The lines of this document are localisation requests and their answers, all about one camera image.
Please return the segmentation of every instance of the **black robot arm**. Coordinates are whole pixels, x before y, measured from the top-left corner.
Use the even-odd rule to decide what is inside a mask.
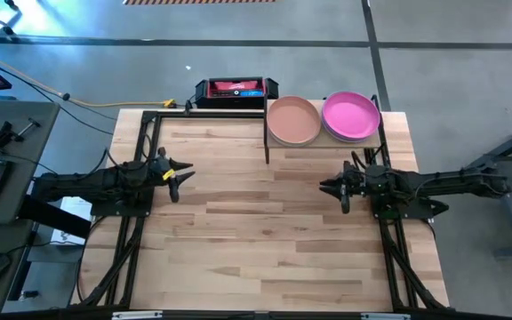
[[[430,219],[448,209],[447,204],[429,199],[430,196],[470,193],[499,198],[511,191],[507,178],[489,166],[419,174],[371,165],[361,172],[349,161],[343,163],[343,172],[320,185],[323,192],[341,201],[343,213],[350,211],[350,197],[371,196],[373,205],[378,207],[373,209],[384,212],[381,218],[386,219]]]
[[[35,178],[32,197],[51,202],[64,196],[80,196],[96,203],[120,203],[132,205],[140,200],[141,192],[154,187],[169,187],[171,200],[179,201],[179,186],[194,172],[181,175],[176,171],[193,166],[179,163],[158,150],[158,157],[149,161],[131,161],[87,174],[45,173]]]

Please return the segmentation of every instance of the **white paper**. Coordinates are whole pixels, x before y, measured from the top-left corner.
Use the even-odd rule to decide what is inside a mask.
[[[62,198],[62,203],[60,204],[60,208],[68,213],[72,213],[75,216],[86,219],[88,221],[91,220],[90,210],[92,209],[92,204],[86,202],[82,198],[78,196],[65,196]],[[79,236],[72,236],[64,231],[60,231],[58,229],[54,229],[52,232],[51,241],[58,242],[70,242],[75,244],[84,244],[84,239]],[[57,244],[55,245],[73,245],[73,244]]]

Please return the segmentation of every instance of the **pink bowl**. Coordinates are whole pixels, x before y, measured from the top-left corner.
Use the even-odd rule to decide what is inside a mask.
[[[324,103],[322,117],[329,132],[350,140],[365,139],[380,125],[380,112],[374,103],[354,92],[332,94]]]

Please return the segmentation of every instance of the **wooden tabletop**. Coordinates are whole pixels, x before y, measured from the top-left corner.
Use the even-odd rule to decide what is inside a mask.
[[[111,146],[117,162],[133,159],[141,113],[120,111]],[[405,114],[384,117],[393,166],[417,170]],[[367,199],[354,197],[351,213],[343,215],[317,189],[342,169],[349,150],[271,149],[266,165],[262,135],[259,119],[164,119],[160,146],[193,163],[196,175],[182,185],[178,204],[166,188],[156,189],[132,308],[391,310],[379,227]],[[92,233],[82,264],[85,295],[112,262],[119,223],[106,218]],[[404,230],[413,268],[447,305],[428,226],[407,220]],[[402,272],[397,275],[406,301]]]

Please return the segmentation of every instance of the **concrete floor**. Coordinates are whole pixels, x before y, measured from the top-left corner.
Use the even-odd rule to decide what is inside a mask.
[[[21,15],[13,18],[17,13],[0,4],[0,18],[12,20],[16,33],[36,36],[368,39],[360,0],[147,7],[124,7],[121,2],[16,0]],[[512,43],[512,0],[371,0],[371,4],[379,41]],[[512,133],[512,50],[385,49],[380,56],[390,106],[408,115],[421,171],[456,170]],[[309,99],[340,90],[377,92],[368,48],[0,44],[0,59],[92,102],[184,100],[199,80],[218,76],[269,76],[280,83],[281,94]],[[43,100],[26,85],[13,84],[11,91],[0,94]],[[64,106],[101,129],[114,128],[111,120]],[[117,114],[116,109],[101,112]],[[61,113],[42,163],[58,172],[85,172],[109,142],[109,136]],[[512,167],[508,171],[512,176]],[[472,196],[445,200],[451,210],[436,219],[436,233],[452,306],[512,316],[512,258],[492,256],[494,249],[512,245],[500,203]],[[43,229],[42,237],[49,232]],[[42,295],[9,302],[6,311],[66,305],[74,280],[73,264],[68,262],[79,253],[62,253],[56,248],[34,250],[31,259],[55,261],[32,266],[25,289]],[[40,277],[49,281],[41,282]]]

